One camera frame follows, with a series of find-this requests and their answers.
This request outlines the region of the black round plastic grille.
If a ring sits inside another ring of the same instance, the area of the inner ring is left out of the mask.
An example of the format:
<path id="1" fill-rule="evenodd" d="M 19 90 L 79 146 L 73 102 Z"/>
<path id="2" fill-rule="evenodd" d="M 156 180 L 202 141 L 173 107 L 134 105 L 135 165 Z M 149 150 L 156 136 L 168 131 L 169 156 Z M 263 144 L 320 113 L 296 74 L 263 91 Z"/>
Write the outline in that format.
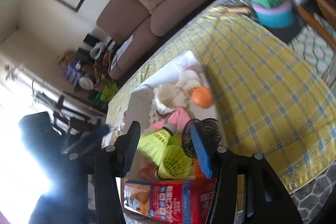
<path id="1" fill-rule="evenodd" d="M 182 149 L 183 152 L 191 159 L 196 159 L 197 154 L 191 140 L 191 126 L 200 123 L 203 126 L 205 134 L 210 138 L 212 144 L 219 145 L 221 142 L 221 133 L 219 131 L 219 121 L 214 118 L 199 120 L 193 118 L 187 122 L 182 132 Z"/>

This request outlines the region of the yellow nylon shuttlecock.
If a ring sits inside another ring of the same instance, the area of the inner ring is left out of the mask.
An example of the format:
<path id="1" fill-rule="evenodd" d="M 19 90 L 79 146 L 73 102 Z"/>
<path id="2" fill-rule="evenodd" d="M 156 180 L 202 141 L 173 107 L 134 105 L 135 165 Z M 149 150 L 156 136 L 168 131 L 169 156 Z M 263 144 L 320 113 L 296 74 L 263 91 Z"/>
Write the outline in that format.
<path id="1" fill-rule="evenodd" d="M 167 123 L 159 131 L 142 136 L 138 142 L 138 150 L 153 164 L 159 166 L 163 158 L 163 152 L 176 132 L 176 125 Z"/>
<path id="2" fill-rule="evenodd" d="M 175 180 L 186 178 L 192 167 L 193 160 L 183 151 L 181 146 L 168 145 L 163 151 L 163 158 L 156 171 L 159 180 Z"/>

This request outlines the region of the red snack box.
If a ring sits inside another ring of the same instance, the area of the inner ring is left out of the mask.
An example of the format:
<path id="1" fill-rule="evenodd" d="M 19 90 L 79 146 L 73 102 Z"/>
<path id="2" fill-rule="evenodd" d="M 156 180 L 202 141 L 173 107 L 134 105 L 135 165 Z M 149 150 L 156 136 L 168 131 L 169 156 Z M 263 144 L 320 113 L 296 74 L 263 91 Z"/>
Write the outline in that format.
<path id="1" fill-rule="evenodd" d="M 128 180 L 124 208 L 165 223 L 205 223 L 216 180 Z"/>

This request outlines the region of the white feather shuttlecock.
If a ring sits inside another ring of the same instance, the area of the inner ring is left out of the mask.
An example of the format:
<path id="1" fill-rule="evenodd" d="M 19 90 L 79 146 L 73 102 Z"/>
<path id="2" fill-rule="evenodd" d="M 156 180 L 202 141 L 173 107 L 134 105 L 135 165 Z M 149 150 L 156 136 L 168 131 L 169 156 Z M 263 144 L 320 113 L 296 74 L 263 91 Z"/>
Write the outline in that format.
<path id="1" fill-rule="evenodd" d="M 170 113 L 179 107 L 187 106 L 187 97 L 183 90 L 173 84 L 161 84 L 153 89 L 157 110 Z"/>

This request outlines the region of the yellow plaid tablecloth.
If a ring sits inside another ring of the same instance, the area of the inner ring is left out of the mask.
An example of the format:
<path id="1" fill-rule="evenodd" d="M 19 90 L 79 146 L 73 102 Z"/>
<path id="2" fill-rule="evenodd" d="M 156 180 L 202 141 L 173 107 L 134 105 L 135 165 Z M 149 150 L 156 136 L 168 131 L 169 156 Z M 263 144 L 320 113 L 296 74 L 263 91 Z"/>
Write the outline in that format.
<path id="1" fill-rule="evenodd" d="M 109 103 L 123 124 L 132 91 L 183 51 L 198 58 L 234 153 L 262 153 L 289 192 L 335 161 L 335 97 L 312 67 L 244 15 L 208 9 L 146 62 Z"/>

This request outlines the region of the white storage box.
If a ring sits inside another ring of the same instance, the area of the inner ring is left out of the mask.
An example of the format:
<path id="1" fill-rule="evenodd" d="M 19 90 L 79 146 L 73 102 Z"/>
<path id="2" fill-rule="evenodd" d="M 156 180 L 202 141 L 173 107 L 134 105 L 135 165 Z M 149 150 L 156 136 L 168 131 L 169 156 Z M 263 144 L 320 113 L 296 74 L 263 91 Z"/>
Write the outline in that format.
<path id="1" fill-rule="evenodd" d="M 150 126 L 149 112 L 151 109 L 152 100 L 154 99 L 154 88 L 163 84 L 175 85 L 179 81 L 180 74 L 187 69 L 191 69 L 197 73 L 201 85 L 207 87 L 213 96 L 210 83 L 200 62 L 191 51 L 184 51 L 176 58 L 166 63 L 157 72 L 153 73 L 148 79 L 142 81 L 142 83 L 131 90 L 132 92 L 126 111 L 125 131 L 130 128 L 132 121 L 138 121 L 142 130 L 148 128 Z M 187 103 L 187 110 L 189 113 L 191 113 L 191 116 L 200 120 L 205 118 L 214 118 L 219 121 L 219 143 L 222 146 L 227 147 L 228 143 L 226 134 L 223 128 L 223 124 L 220 121 L 221 118 L 219 116 L 214 96 L 212 106 L 207 109 L 198 107 L 189 100 L 187 100 Z M 121 181 L 117 182 L 118 187 L 119 184 L 121 185 L 120 199 L 123 203 L 122 209 L 124 211 L 125 220 L 126 223 L 163 223 L 161 221 L 156 221 L 154 219 L 140 215 L 133 209 L 127 209 L 124 207 L 126 204 L 126 199 L 123 197 L 123 189 L 127 180 L 149 182 L 145 181 L 145 179 L 138 174 L 139 164 L 141 163 L 142 159 L 142 153 L 139 150 L 136 150 L 130 172 L 125 176 L 125 178 L 122 178 Z"/>

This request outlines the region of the orange ball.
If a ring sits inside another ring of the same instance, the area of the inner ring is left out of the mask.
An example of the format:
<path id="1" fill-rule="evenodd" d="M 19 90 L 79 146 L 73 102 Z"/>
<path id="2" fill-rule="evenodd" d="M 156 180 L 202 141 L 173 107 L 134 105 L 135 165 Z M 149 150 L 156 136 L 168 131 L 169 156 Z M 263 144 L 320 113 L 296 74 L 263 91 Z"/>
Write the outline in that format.
<path id="1" fill-rule="evenodd" d="M 194 89 L 191 93 L 191 101 L 196 106 L 204 109 L 209 108 L 213 104 L 210 90 L 204 86 L 199 86 Z"/>

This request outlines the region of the stacked plastic bowls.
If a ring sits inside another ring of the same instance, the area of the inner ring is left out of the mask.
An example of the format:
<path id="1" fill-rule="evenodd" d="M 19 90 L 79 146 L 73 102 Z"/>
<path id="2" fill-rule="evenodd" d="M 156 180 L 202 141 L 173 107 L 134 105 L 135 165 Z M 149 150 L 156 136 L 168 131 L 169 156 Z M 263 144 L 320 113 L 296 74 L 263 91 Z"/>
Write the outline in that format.
<path id="1" fill-rule="evenodd" d="M 257 19 L 263 26 L 280 29 L 290 27 L 294 24 L 295 16 L 290 0 L 270 9 L 254 2 L 252 2 L 251 6 Z"/>

